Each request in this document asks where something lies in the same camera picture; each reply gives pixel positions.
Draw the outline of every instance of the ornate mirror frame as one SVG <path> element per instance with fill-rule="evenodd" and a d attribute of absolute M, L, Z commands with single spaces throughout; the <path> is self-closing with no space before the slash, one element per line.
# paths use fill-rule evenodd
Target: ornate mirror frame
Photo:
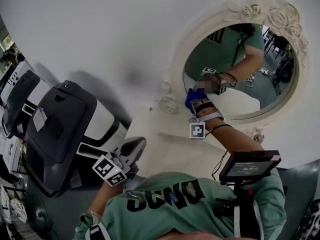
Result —
<path fill-rule="evenodd" d="M 163 74 L 163 94 L 158 106 L 170 114 L 182 112 L 187 93 L 184 67 L 193 49 L 209 34 L 230 25 L 255 23 L 270 27 L 285 37 L 294 51 L 293 78 L 275 102 L 246 115 L 226 118 L 231 125 L 257 126 L 270 124 L 289 110 L 303 93 L 309 75 L 308 41 L 302 34 L 297 9 L 285 0 L 228 1 L 199 17 L 182 35 L 171 67 Z"/>

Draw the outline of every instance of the window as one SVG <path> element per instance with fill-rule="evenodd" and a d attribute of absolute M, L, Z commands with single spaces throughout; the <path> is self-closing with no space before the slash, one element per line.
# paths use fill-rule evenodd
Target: window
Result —
<path fill-rule="evenodd" d="M 11 36 L 8 34 L 3 40 L 3 48 L 8 50 L 15 42 L 12 40 Z"/>

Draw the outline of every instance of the white wall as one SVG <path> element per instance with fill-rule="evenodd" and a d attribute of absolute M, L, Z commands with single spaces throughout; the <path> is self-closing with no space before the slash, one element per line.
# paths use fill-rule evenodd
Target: white wall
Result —
<path fill-rule="evenodd" d="M 153 104 L 161 70 L 191 22 L 226 0 L 0 0 L 14 41 L 38 73 L 73 80 L 130 121 L 137 104 Z M 288 0 L 299 10 L 310 41 L 310 81 L 301 102 L 266 129 L 267 149 L 282 166 L 319 157 L 320 0 Z"/>

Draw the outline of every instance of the black monitor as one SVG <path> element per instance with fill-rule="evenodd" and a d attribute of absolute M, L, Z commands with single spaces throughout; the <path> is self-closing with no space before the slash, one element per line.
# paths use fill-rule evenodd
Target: black monitor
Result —
<path fill-rule="evenodd" d="M 255 181 L 270 174 L 281 162 L 279 151 L 234 151 L 219 174 L 222 185 Z"/>

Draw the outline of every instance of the small display screen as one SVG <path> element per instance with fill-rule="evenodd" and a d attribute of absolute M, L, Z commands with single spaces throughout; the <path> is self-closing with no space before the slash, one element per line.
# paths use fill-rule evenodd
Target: small display screen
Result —
<path fill-rule="evenodd" d="M 236 162 L 228 172 L 227 177 L 262 175 L 272 163 L 273 161 Z"/>

